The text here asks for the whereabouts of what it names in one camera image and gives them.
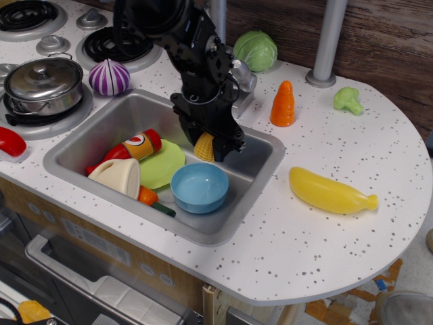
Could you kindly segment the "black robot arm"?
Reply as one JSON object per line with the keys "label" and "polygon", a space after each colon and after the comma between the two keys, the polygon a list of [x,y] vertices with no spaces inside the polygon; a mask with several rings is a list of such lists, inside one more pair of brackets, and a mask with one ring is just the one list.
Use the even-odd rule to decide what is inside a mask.
{"label": "black robot arm", "polygon": [[217,162],[244,149],[244,132],[231,113],[240,89],[231,74],[233,56],[204,9],[193,1],[116,1],[113,24],[115,43],[125,54],[133,51],[122,44],[123,29],[167,52],[182,80],[170,100],[191,144],[203,133],[213,135]]}

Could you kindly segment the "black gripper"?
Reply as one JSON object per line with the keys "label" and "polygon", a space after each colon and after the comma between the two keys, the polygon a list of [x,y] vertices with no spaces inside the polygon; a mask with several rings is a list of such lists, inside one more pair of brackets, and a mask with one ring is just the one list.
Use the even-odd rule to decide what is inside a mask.
{"label": "black gripper", "polygon": [[192,146],[204,132],[214,136],[212,149],[214,160],[224,161],[231,151],[241,152],[246,143],[244,131],[232,116],[232,105],[238,97],[237,90],[220,90],[210,100],[198,97],[186,99],[182,93],[170,96],[174,111],[179,115],[181,128]]}

